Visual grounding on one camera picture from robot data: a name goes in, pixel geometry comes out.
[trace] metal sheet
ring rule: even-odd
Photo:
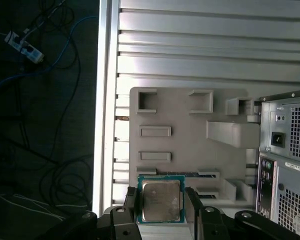
[[[120,13],[120,30],[300,40],[300,22],[147,12]]]
[[[255,38],[233,38],[215,35],[191,35],[182,33],[163,33],[163,32],[138,32],[122,31],[119,35],[119,43],[146,45],[150,46],[179,46],[179,47],[198,47],[211,48],[211,50],[236,49],[236,50],[269,50],[269,54],[276,51],[290,54],[300,54],[299,41],[278,41],[276,39],[255,39]]]
[[[212,47],[185,47],[185,46],[161,46],[161,45],[131,45],[119,44],[118,50],[122,53],[154,53],[173,54],[184,56],[206,56],[236,59],[256,59],[268,61],[300,61],[300,53],[269,51],[267,49],[227,49]]]
[[[253,98],[300,90],[300,1],[101,0],[100,7],[96,213],[116,203],[114,159],[129,158],[129,143],[117,148],[114,140],[127,137],[115,116],[129,116],[131,88],[243,88]]]
[[[92,210],[98,216],[103,213],[102,189],[103,189],[103,152],[104,152],[104,109],[105,109],[105,86],[106,66],[108,51],[108,15],[109,1],[101,0],[99,6],[98,27],[98,65],[96,76],[96,102],[95,102],[95,136],[94,136],[94,160],[93,160],[93,196]]]
[[[119,56],[118,73],[299,82],[300,65],[223,59]]]
[[[272,18],[300,18],[300,3],[258,0],[121,0],[120,8],[190,13],[244,15]]]

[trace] black cable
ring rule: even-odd
[[[24,151],[26,151],[26,152],[28,152],[28,153],[31,153],[32,155],[37,156],[38,158],[41,158],[41,159],[46,160],[46,161],[49,162],[49,163],[52,163],[52,164],[58,164],[57,161],[54,161],[54,160],[50,159],[49,157],[44,156],[44,155],[42,155],[42,154],[40,154],[40,153],[38,153],[38,152],[36,152],[36,151],[30,149],[30,148],[27,148],[27,147],[23,146],[22,144],[20,144],[20,143],[14,141],[14,140],[12,140],[12,139],[10,139],[10,138],[8,138],[8,137],[2,135],[2,134],[0,134],[0,138],[6,140],[7,142],[9,142],[9,143],[11,143],[11,144],[13,144],[14,146],[16,146],[16,147],[19,148],[19,149],[22,149],[22,150],[24,150]]]
[[[76,92],[77,92],[77,88],[78,88],[78,85],[79,85],[79,81],[80,81],[80,76],[81,76],[81,61],[80,61],[80,56],[79,56],[79,52],[78,52],[78,48],[77,48],[77,45],[76,43],[73,41],[72,37],[70,36],[70,39],[71,39],[71,44],[73,45],[75,51],[76,51],[76,54],[77,54],[77,60],[78,60],[78,73],[77,73],[77,77],[76,77],[76,82],[75,82],[75,85],[74,85],[74,88],[73,88],[73,91],[72,91],[72,94],[71,94],[71,97],[68,101],[68,103],[66,104],[62,114],[61,114],[61,117],[59,119],[59,122],[56,126],[56,130],[54,132],[54,140],[53,140],[53,145],[52,145],[52,150],[51,150],[51,153],[50,153],[50,159],[52,159],[53,157],[53,153],[54,153],[54,150],[56,148],[56,143],[57,143],[57,137],[58,137],[58,132],[59,132],[59,129],[61,127],[61,124],[62,124],[62,121],[66,115],[66,112],[72,102],[72,100],[74,99],[75,95],[76,95]]]
[[[26,124],[25,124],[25,119],[24,119],[24,113],[22,109],[22,102],[21,102],[21,89],[20,89],[20,80],[16,82],[16,88],[17,88],[17,93],[18,93],[18,105],[19,105],[19,111],[21,115],[21,123],[20,123],[20,128],[21,128],[21,134],[23,134],[24,139],[25,139],[25,146],[30,149],[30,142],[27,134],[27,129],[26,129]]]
[[[48,169],[43,174],[43,176],[41,177],[41,179],[39,181],[39,193],[40,193],[42,199],[47,204],[49,204],[51,207],[58,209],[59,211],[61,211],[64,214],[67,214],[67,215],[71,214],[71,212],[57,207],[56,205],[58,205],[58,204],[56,201],[59,201],[61,204],[74,204],[74,203],[77,203],[78,201],[84,201],[84,202],[86,202],[87,208],[91,209],[91,204],[90,204],[88,197],[86,196],[86,192],[88,190],[89,185],[91,184],[92,170],[91,170],[91,167],[85,162],[85,160],[92,158],[92,157],[93,157],[93,154],[84,155],[84,156],[81,156],[81,157],[78,157],[75,159],[65,161],[62,164],[59,164],[53,168]],[[87,174],[83,174],[83,176],[85,176],[86,179],[84,179],[84,177],[82,177],[81,175],[78,175],[75,173],[65,173],[69,166],[71,166],[73,164],[78,164],[78,163],[86,166]],[[47,180],[49,175],[51,175],[50,176],[51,184],[48,188],[48,196],[46,196],[43,185],[46,182],[50,182]],[[83,187],[80,188],[72,183],[66,182],[64,179],[69,176],[80,180]],[[67,187],[71,187],[71,188],[75,189],[76,191],[69,191],[67,189]],[[69,201],[68,197],[66,198],[67,200],[62,200],[60,194],[69,196],[71,198],[75,198],[78,201]]]

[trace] screw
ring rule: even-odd
[[[91,216],[91,214],[89,212],[87,212],[87,213],[82,215],[82,218],[83,219],[88,219],[88,218],[90,218],[90,216]]]
[[[278,189],[279,189],[280,191],[283,191],[283,190],[285,190],[285,186],[284,186],[282,183],[279,183],[279,184],[278,184]]]
[[[124,207],[119,207],[116,209],[118,213],[123,213],[126,209]]]
[[[248,213],[248,212],[243,212],[241,215],[242,215],[244,218],[251,218],[251,217],[252,217],[251,214]]]
[[[211,213],[211,212],[214,212],[214,211],[215,211],[212,207],[206,207],[205,210],[206,210],[208,213]]]

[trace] power socket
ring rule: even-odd
[[[34,46],[29,44],[27,41],[21,41],[20,43],[15,42],[15,38],[19,37],[18,34],[15,32],[12,32],[12,36],[10,37],[11,32],[8,33],[8,35],[5,37],[4,41],[8,43],[10,46],[12,46],[14,49],[16,49],[18,52],[20,52],[20,49],[23,46],[23,49],[21,50],[21,53],[23,55],[26,55],[26,57],[32,61],[35,64],[38,64],[42,62],[44,59],[44,54],[40,52],[38,49],[36,49]],[[33,50],[29,52],[25,47],[31,47]]]

